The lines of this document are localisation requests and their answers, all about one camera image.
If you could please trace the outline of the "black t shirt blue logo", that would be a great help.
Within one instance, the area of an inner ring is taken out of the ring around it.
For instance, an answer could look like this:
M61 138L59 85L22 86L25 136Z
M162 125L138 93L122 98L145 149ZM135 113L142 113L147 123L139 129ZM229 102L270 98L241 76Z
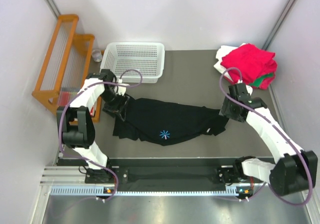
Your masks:
M115 118L113 135L169 146L200 135L217 136L226 130L228 121L218 109L131 98L125 120Z

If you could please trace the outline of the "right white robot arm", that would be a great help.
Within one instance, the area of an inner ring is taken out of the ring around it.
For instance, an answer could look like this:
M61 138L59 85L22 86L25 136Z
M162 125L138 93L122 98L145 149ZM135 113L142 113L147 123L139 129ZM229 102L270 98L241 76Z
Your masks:
M228 88L220 115L251 126L272 154L273 163L253 156L237 159L233 176L239 182L254 177L268 183L280 197L312 190L316 185L318 157L304 151L273 118L261 98L252 98L252 89L244 83Z

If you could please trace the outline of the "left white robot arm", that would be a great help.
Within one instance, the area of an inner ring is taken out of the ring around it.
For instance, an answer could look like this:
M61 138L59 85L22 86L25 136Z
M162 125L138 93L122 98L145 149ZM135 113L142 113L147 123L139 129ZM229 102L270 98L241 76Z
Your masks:
M56 110L61 143L78 152L90 169L97 170L97 178L105 183L109 182L114 174L108 156L100 150L95 141L96 131L91 110L101 98L107 112L122 121L125 120L130 100L126 95L127 86L109 69L90 73L76 96L66 106L60 106Z

